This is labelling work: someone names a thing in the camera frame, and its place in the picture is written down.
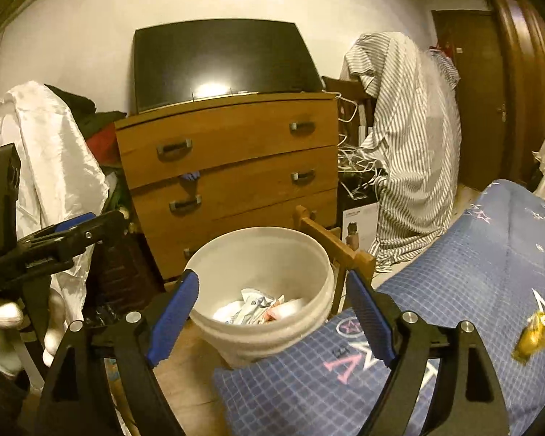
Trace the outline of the white gloved left hand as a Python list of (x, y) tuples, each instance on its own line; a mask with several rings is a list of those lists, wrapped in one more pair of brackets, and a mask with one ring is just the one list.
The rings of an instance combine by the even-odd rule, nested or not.
[[(66, 302), (53, 288), (49, 290), (49, 321), (44, 336), (43, 362), (50, 367), (66, 332)], [(20, 332), (24, 328), (24, 314), (20, 306), (0, 298), (0, 372), (14, 379), (23, 369), (8, 331)]]

